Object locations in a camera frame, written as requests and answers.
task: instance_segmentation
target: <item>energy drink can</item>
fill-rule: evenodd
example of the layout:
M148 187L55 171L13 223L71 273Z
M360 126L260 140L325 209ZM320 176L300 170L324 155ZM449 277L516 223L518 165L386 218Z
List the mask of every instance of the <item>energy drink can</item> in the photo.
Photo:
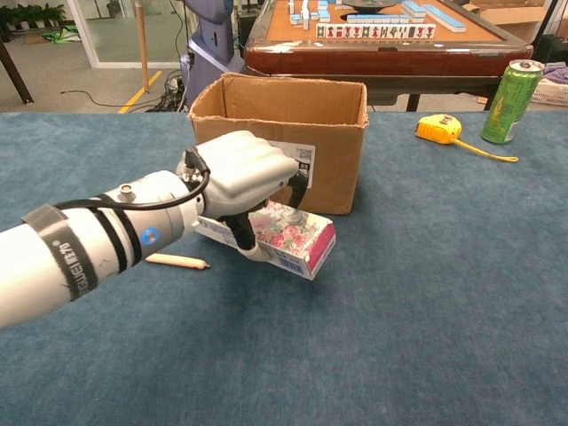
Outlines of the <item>energy drink can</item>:
M544 71L530 59L512 60L497 89L481 137L494 144L507 144L515 135Z

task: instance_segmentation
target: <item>metal screw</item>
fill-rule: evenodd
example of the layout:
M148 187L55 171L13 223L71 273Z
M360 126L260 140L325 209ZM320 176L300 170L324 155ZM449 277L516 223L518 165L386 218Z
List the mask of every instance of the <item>metal screw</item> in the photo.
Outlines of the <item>metal screw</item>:
M133 202L136 200L136 194L132 191L132 185L123 184L119 187L120 193L118 194L118 199L122 202Z

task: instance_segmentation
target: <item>blue dot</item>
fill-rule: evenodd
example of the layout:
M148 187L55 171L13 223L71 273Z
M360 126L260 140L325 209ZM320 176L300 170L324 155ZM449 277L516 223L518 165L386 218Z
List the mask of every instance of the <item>blue dot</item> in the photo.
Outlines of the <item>blue dot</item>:
M160 232L156 228L148 228L142 232L142 242L150 246L158 241Z

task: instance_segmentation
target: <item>measuring tape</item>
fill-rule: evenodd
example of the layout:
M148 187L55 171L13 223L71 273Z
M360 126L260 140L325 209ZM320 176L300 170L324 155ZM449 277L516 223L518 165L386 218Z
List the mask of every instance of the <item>measuring tape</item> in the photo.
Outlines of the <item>measuring tape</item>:
M518 162L517 157L504 157L489 154L479 148L468 145L458 139L462 133L462 124L451 115L435 114L423 117L416 124L414 133L418 138L423 138L442 145L457 145L470 150L472 153L483 155L487 158L501 162Z

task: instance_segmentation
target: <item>blue table surface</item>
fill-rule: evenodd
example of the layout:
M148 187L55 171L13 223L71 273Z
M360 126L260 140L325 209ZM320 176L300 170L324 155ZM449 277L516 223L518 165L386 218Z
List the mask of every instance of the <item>blue table surface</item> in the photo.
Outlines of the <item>blue table surface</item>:
M493 146L454 113L517 164L416 138L424 115L371 114L314 282L192 235L164 252L210 270L139 264L0 330L0 425L568 424L566 114ZM1 114L0 229L193 141L181 114Z

